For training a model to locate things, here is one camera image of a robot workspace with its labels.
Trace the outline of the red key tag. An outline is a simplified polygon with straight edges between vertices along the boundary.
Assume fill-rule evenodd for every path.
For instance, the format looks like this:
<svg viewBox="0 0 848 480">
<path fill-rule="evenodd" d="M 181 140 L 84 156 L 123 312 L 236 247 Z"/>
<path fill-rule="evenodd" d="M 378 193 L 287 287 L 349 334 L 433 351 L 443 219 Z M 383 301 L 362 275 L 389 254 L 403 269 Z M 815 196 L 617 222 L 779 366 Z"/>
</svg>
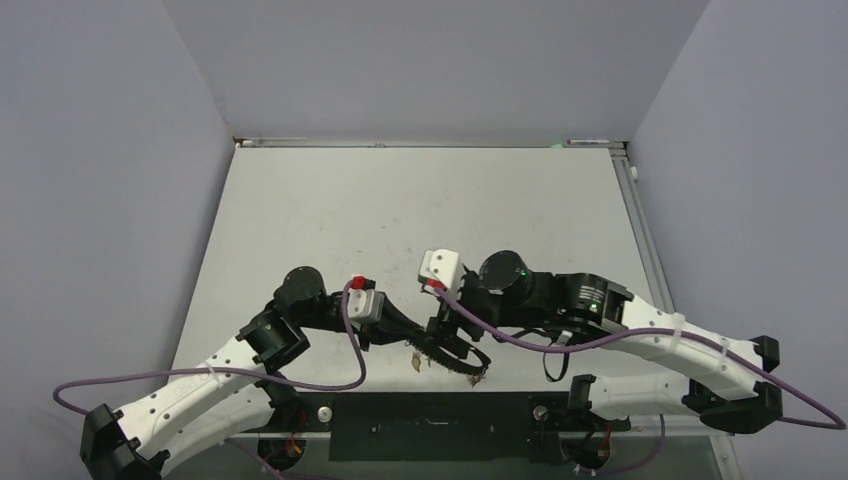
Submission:
<svg viewBox="0 0 848 480">
<path fill-rule="evenodd" d="M 471 385 L 471 387 L 474 387 L 485 379 L 485 375 L 484 374 L 469 375 L 469 376 L 466 377 L 466 379 L 467 379 L 468 383 Z"/>
</svg>

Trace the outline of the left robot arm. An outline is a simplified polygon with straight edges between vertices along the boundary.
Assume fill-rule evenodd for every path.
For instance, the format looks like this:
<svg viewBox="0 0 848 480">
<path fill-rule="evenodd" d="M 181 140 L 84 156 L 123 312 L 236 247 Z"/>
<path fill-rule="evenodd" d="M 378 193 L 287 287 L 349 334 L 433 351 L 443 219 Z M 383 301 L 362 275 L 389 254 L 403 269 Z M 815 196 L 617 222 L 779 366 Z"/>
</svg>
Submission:
<svg viewBox="0 0 848 480">
<path fill-rule="evenodd" d="M 171 373 L 162 388 L 117 409 L 84 418 L 80 457 L 94 479 L 160 479 L 191 456 L 245 430 L 296 421 L 301 389 L 339 392 L 360 386 L 287 379 L 283 367 L 310 346 L 306 329 L 344 333 L 357 362 L 369 345 L 420 342 L 423 328 L 401 313 L 375 281 L 353 277 L 327 293 L 320 272 L 291 270 L 266 306 L 203 364 Z"/>
</svg>

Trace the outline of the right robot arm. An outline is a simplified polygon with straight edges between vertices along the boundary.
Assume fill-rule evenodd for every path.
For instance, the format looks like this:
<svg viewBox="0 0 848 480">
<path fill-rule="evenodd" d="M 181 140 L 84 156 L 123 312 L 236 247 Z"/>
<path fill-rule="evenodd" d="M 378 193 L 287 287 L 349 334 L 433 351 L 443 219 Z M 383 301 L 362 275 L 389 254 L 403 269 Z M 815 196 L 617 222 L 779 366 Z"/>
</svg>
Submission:
<svg viewBox="0 0 848 480">
<path fill-rule="evenodd" d="M 513 328 L 551 338 L 545 351 L 562 355 L 601 348 L 654 363 L 658 371 L 572 378 L 567 419 L 579 428 L 638 415 L 693 416 L 731 434 L 753 434 L 782 417 L 782 393 L 769 380 L 779 365 L 777 340 L 733 339 L 667 313 L 626 287 L 590 273 L 530 269 L 514 251 L 490 255 L 479 270 L 458 253 L 424 253 L 422 289 L 440 299 L 438 330 L 484 333 L 509 342 Z"/>
</svg>

